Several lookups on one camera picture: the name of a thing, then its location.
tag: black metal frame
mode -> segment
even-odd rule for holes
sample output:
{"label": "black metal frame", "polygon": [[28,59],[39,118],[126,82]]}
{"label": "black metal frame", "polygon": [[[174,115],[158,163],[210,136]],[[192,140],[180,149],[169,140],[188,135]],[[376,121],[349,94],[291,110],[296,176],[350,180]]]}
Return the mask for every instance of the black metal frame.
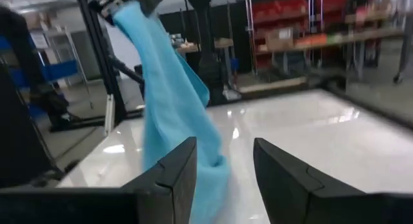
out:
{"label": "black metal frame", "polygon": [[[99,71],[103,78],[103,83],[108,95],[113,94],[115,102],[114,125],[117,126],[124,119],[142,116],[142,110],[126,111],[125,104],[116,80],[116,72],[109,59],[108,45],[103,37],[103,33],[97,18],[97,14],[88,8],[88,0],[77,0],[85,22],[86,31],[88,32],[90,42],[96,57]],[[84,127],[98,127],[105,125],[105,116],[96,116],[82,118],[67,126],[52,127],[51,132],[64,130],[74,130]]]}

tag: white table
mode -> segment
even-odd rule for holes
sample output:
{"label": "white table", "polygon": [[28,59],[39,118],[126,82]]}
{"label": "white table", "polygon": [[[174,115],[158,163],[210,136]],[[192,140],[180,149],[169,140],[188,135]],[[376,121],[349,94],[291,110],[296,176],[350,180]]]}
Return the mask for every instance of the white table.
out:
{"label": "white table", "polygon": [[[253,141],[263,137],[364,192],[413,192],[413,135],[322,90],[208,108],[232,169],[216,223],[269,223]],[[60,187],[120,187],[142,173],[143,119],[120,124]]]}

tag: cloth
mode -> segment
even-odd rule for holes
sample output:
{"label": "cloth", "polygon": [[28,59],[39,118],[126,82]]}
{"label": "cloth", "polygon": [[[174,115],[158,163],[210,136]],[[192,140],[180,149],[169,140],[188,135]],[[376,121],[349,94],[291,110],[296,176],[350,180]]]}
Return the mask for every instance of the cloth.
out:
{"label": "cloth", "polygon": [[207,116],[208,88],[172,48],[155,16],[145,17],[137,1],[113,16],[142,60],[145,80],[144,164],[148,169],[187,137],[197,138],[197,181],[191,223],[211,223],[227,191],[230,173],[222,140]]}

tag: cable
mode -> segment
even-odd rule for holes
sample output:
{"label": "cable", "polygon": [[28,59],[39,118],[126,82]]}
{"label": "cable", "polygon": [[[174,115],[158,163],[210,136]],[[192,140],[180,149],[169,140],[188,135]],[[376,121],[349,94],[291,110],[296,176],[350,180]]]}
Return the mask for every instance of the cable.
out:
{"label": "cable", "polygon": [[199,41],[198,41],[198,38],[196,37],[196,34],[194,34],[194,26],[192,25],[191,18],[189,16],[188,0],[184,0],[184,1],[185,1],[185,9],[186,9],[186,18],[188,19],[188,24],[190,26],[190,31],[191,31],[191,34],[194,35],[196,47],[198,49],[198,52],[200,52],[201,50],[199,49]]}

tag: orange object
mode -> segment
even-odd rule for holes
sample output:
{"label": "orange object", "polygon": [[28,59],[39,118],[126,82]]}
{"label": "orange object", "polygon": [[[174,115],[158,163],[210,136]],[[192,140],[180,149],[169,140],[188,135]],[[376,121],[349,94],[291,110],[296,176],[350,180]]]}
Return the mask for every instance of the orange object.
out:
{"label": "orange object", "polygon": [[327,43],[326,34],[314,34],[312,36],[302,37],[295,42],[296,45],[319,45],[324,43]]}

